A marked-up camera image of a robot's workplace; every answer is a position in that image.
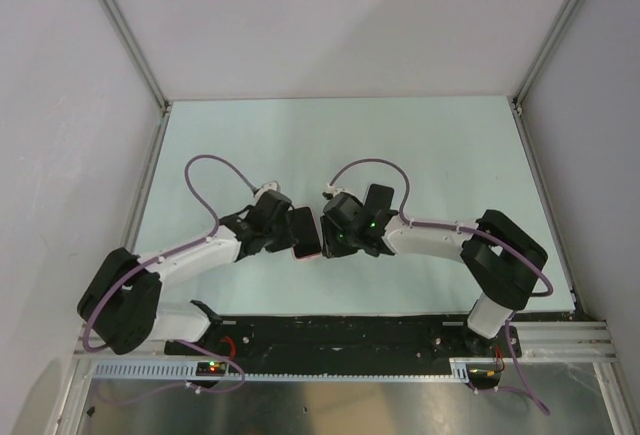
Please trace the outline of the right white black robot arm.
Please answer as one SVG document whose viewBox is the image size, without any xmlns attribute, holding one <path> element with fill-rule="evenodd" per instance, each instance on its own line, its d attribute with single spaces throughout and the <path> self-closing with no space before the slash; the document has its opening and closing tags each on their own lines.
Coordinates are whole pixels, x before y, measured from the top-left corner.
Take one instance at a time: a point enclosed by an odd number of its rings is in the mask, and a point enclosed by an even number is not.
<svg viewBox="0 0 640 435">
<path fill-rule="evenodd" d="M 386 195 L 372 202 L 344 191 L 324 197 L 320 222 L 328 259 L 362 251 L 372 257 L 433 256 L 466 266 L 481 290 L 461 333 L 473 355 L 486 355 L 497 345 L 501 328 L 537 295 L 539 281 L 544 296 L 552 293 L 542 273 L 546 250 L 500 211 L 487 210 L 470 222 L 413 221 L 393 210 Z"/>
</svg>

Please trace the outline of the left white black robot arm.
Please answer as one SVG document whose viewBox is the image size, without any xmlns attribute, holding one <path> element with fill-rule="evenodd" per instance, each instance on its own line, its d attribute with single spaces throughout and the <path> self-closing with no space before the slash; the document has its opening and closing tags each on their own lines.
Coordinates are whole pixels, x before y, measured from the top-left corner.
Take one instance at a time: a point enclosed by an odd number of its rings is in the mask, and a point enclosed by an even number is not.
<svg viewBox="0 0 640 435">
<path fill-rule="evenodd" d="M 222 340 L 217 314 L 197 300 L 164 302 L 163 293 L 214 268 L 290 248 L 292 211 L 284 194 L 261 189 L 254 204 L 222 218 L 213 234 L 146 261 L 124 247 L 111 251 L 77 305 L 84 349 L 123 355 L 146 341 L 185 340 L 201 354 L 214 352 Z"/>
</svg>

